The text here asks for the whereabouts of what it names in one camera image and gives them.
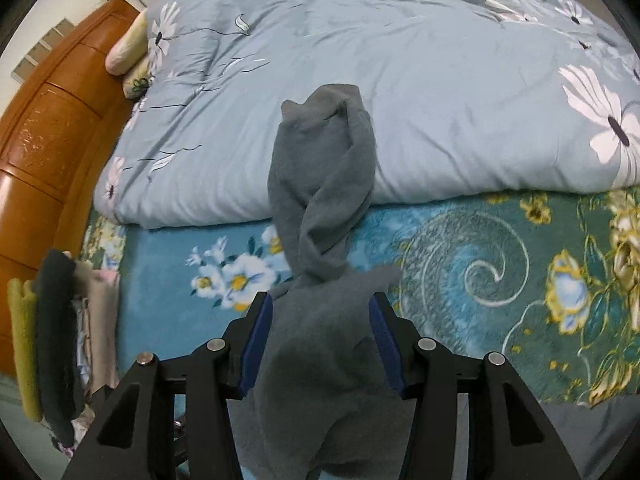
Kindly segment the grey knitted pants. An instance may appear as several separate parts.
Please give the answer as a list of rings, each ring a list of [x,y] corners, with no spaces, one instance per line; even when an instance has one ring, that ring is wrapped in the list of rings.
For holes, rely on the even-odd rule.
[[[373,162],[357,88],[324,86],[283,104],[268,188],[292,278],[273,289],[256,385],[229,408],[240,463],[258,479],[402,479],[416,404],[387,380],[371,297],[382,292],[416,324],[390,301],[397,266],[360,272],[348,261],[350,233],[369,212]],[[638,474],[639,419],[596,479]]]

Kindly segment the dark grey folded garment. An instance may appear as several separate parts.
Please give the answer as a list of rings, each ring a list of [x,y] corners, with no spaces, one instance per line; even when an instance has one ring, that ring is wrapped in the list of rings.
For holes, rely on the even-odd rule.
[[[72,421],[82,411],[76,368],[77,315],[73,308],[76,263],[48,251],[35,281],[36,355],[43,415],[63,446],[75,444]]]

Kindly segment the beige folded garment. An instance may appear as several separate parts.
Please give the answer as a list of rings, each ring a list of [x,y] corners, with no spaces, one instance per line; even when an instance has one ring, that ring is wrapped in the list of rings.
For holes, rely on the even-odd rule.
[[[116,359],[119,273],[96,270],[90,263],[78,261],[74,280],[76,292],[88,301],[89,392],[96,393],[104,386],[114,389],[119,381]]]

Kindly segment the teal floral bed blanket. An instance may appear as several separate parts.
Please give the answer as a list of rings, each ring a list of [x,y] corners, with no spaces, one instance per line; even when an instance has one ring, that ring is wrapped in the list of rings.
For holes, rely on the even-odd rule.
[[[94,214],[82,258],[120,275],[118,364],[181,356],[220,334],[241,299],[288,279],[270,221],[145,231]],[[498,193],[371,209],[350,264],[392,264],[390,301],[424,335],[503,352],[585,479],[639,419],[639,192]]]

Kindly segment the mustard yellow knitted sweater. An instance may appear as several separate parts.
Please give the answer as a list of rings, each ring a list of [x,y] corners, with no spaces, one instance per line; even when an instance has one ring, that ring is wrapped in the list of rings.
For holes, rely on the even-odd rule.
[[[6,285],[10,311],[16,381],[25,416],[32,422],[41,422],[43,409],[40,401],[37,373],[36,325],[37,297],[32,282],[11,278]]]

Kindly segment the orange wooden headboard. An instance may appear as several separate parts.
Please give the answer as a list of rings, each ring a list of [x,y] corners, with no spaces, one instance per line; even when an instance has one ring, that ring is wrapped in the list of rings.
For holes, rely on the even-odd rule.
[[[34,278],[51,248],[77,255],[96,181],[132,103],[105,58],[138,10],[111,0],[80,22],[1,117],[1,279]]]

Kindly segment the green floral pillow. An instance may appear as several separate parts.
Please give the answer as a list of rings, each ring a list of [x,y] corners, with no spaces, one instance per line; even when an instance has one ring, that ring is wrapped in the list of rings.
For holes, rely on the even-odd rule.
[[[149,57],[145,55],[126,73],[122,80],[122,92],[128,100],[139,99],[149,89],[151,81]]]

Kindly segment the light blue floral duvet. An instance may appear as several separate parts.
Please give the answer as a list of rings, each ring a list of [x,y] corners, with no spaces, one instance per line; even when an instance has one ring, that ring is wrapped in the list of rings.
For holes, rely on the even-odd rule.
[[[639,60],[575,0],[157,0],[152,82],[94,189],[148,229],[265,219],[285,102],[352,84],[375,203],[639,181]]]

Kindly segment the pink cream pillow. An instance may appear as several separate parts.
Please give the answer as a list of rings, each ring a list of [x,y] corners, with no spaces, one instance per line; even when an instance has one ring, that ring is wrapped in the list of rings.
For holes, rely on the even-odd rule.
[[[144,56],[148,47],[146,9],[140,12],[126,32],[107,53],[105,69],[114,76],[129,72]]]

